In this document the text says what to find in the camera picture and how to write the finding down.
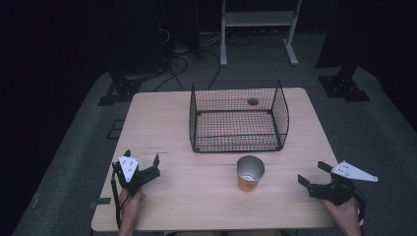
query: floor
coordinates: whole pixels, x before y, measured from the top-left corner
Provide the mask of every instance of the floor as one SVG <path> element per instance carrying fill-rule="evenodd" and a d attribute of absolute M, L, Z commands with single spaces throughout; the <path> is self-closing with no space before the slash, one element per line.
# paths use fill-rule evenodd
<path fill-rule="evenodd" d="M 218 42 L 172 59 L 169 72 L 146 81 L 140 92 L 190 90 L 194 82 L 280 80 L 284 88 L 303 88 L 311 98 L 338 161 L 379 176 L 378 183 L 355 181 L 367 197 L 367 235 L 413 235 L 417 231 L 417 134 L 384 94 L 378 80 L 359 68 L 353 80 L 370 101 L 328 98 L 318 76 L 338 68 L 316 69 L 324 33 L 296 33 L 299 65 L 291 66 L 283 35 L 246 37 L 245 46 L 228 46 L 228 65 L 220 68 Z M 45 173 L 14 235 L 116 235 L 93 232 L 90 223 L 130 102 L 98 105 L 111 79 L 97 78 Z M 288 230 L 290 235 L 340 235 L 337 229 Z M 161 235 L 137 232 L 135 235 Z"/>

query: black wire basket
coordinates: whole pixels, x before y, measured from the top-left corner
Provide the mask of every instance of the black wire basket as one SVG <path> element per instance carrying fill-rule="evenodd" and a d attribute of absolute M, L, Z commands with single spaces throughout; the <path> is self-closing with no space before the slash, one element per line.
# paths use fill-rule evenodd
<path fill-rule="evenodd" d="M 194 83 L 193 151 L 271 151 L 284 147 L 289 114 L 279 81 Z"/>

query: hand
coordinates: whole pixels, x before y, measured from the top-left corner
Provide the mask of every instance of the hand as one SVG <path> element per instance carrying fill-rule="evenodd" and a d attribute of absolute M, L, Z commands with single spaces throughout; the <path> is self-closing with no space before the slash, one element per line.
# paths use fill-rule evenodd
<path fill-rule="evenodd" d="M 355 198 L 351 198 L 340 206 L 335 206 L 327 200 L 321 200 L 321 202 L 331 214 L 344 236 L 362 235 L 359 226 L 358 202 Z"/>
<path fill-rule="evenodd" d="M 132 197 L 126 189 L 123 189 L 120 193 L 119 204 L 122 208 L 122 223 L 118 236 L 131 236 L 133 234 L 138 222 L 141 199 L 144 196 L 145 194 L 139 191 Z"/>

